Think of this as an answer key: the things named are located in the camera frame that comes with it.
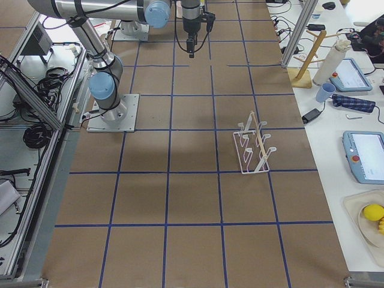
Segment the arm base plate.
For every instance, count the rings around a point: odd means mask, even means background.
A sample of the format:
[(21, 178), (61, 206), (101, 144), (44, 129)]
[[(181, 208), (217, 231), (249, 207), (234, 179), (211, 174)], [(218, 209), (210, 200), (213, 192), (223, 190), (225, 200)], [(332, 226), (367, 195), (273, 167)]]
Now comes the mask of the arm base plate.
[(136, 127), (139, 94), (121, 95), (117, 108), (106, 112), (103, 116), (91, 116), (86, 128), (90, 133), (133, 133)]
[(118, 21), (109, 31), (115, 41), (148, 41), (149, 25), (137, 21)]

